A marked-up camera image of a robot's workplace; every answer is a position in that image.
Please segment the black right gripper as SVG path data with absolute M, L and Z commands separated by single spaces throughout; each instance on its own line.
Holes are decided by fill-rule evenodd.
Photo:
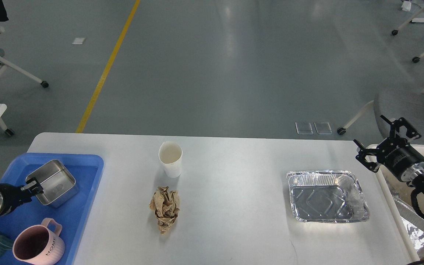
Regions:
M 422 135 L 404 117 L 390 120 L 384 115 L 381 119 L 389 124 L 389 134 L 387 139 L 378 145 L 378 149 L 369 149 L 360 141 L 354 139 L 353 142 L 358 147 L 358 154 L 355 156 L 365 168 L 376 173 L 380 165 L 384 165 L 400 182 L 409 182 L 418 175 L 424 173 L 424 156 L 415 150 L 410 142 L 417 140 Z M 378 162 L 367 160 L 367 156 L 374 156 Z

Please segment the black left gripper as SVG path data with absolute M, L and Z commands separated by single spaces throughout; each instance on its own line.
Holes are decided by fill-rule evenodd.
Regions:
M 33 177 L 24 186 L 0 183 L 0 216 L 7 215 L 22 204 L 32 201 L 32 195 L 43 194 L 42 184 Z

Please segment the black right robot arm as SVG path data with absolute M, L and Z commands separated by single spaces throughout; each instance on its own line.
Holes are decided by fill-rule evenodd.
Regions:
M 412 187 L 411 205 L 424 219 L 424 156 L 409 142 L 421 135 L 404 117 L 393 121 L 384 115 L 381 118 L 390 126 L 388 137 L 373 149 L 355 139 L 359 149 L 356 160 L 374 173 L 380 166 L 385 166 L 398 181 Z

